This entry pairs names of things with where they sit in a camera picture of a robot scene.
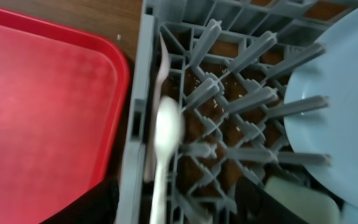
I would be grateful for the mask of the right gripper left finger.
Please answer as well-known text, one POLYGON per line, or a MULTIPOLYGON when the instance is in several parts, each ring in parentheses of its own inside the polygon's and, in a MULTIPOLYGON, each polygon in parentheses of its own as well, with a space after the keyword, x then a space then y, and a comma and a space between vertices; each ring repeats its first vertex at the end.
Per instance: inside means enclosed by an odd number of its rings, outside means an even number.
POLYGON ((118 204, 118 179, 108 177, 42 224, 112 224, 116 219, 118 204))

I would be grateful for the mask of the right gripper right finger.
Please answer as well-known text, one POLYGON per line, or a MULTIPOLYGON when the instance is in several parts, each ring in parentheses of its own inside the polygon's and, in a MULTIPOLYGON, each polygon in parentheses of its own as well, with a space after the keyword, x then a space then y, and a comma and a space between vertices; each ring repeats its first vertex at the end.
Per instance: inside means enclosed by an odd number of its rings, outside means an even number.
POLYGON ((236 218, 246 224, 306 224, 247 177, 236 182, 236 218))

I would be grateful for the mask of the green bowl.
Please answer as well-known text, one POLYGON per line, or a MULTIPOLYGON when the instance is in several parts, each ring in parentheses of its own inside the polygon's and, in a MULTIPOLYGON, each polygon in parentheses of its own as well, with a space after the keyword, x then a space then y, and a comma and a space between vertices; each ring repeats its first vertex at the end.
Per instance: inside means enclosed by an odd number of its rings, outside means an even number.
POLYGON ((275 176, 269 178, 264 190, 307 223, 341 222, 337 203, 326 194, 275 176))

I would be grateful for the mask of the white plastic fork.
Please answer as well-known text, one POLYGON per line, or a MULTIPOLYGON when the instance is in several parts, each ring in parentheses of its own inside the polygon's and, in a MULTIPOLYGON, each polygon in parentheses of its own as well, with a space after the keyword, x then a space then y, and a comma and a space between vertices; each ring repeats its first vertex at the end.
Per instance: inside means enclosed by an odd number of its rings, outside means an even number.
POLYGON ((165 44, 165 41, 161 33, 159 33, 159 36, 160 36, 162 57, 161 57, 158 74, 155 79, 154 93, 152 98, 149 138, 148 138, 147 155, 146 155, 145 167, 144 167, 144 182, 146 183, 153 181, 155 177, 156 155, 154 151, 154 137, 155 137, 156 119, 158 113, 158 106, 160 103, 162 85, 165 79, 168 77, 169 69, 170 69, 170 60, 169 60, 167 46, 165 44))

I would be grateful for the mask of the white plastic spoon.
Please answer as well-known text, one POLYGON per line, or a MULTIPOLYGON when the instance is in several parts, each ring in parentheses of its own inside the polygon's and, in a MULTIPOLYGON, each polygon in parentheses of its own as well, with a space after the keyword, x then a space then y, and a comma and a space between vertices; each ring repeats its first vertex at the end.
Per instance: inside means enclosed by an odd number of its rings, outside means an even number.
POLYGON ((182 138, 182 118, 178 103, 168 96, 160 100, 155 123, 156 170, 150 224, 166 222, 167 174, 170 160, 182 138))

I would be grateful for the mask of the light blue plate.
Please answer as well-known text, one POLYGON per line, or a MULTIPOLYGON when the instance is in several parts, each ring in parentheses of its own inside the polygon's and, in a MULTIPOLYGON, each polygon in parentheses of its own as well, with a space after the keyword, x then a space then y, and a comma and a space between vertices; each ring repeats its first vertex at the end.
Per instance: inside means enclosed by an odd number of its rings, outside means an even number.
POLYGON ((344 201, 345 223, 358 223, 358 8, 318 37, 325 53, 292 73, 285 101, 327 96, 329 106, 284 119, 295 152, 329 154, 328 166, 306 166, 344 201))

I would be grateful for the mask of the grey dishwasher rack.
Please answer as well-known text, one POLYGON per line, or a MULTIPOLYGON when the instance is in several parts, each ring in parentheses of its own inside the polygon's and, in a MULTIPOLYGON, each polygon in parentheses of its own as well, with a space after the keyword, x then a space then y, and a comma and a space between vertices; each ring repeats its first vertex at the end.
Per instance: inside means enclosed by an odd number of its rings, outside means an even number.
POLYGON ((306 166, 329 154, 295 152, 284 119, 329 106, 327 96, 287 103, 295 69, 325 53, 317 39, 358 1, 144 1, 117 223, 148 223, 153 181, 144 182, 160 36, 170 69, 161 97, 185 119, 167 174, 166 223, 239 223, 236 182, 264 190, 275 176, 344 201, 306 166))

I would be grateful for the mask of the red serving tray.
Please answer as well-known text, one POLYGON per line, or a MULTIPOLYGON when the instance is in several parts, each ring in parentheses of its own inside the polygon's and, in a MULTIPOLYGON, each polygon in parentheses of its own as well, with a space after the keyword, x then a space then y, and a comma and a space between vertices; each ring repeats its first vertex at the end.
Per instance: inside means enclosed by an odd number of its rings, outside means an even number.
POLYGON ((130 77, 111 41, 0 8, 0 223, 40 223, 103 179, 130 77))

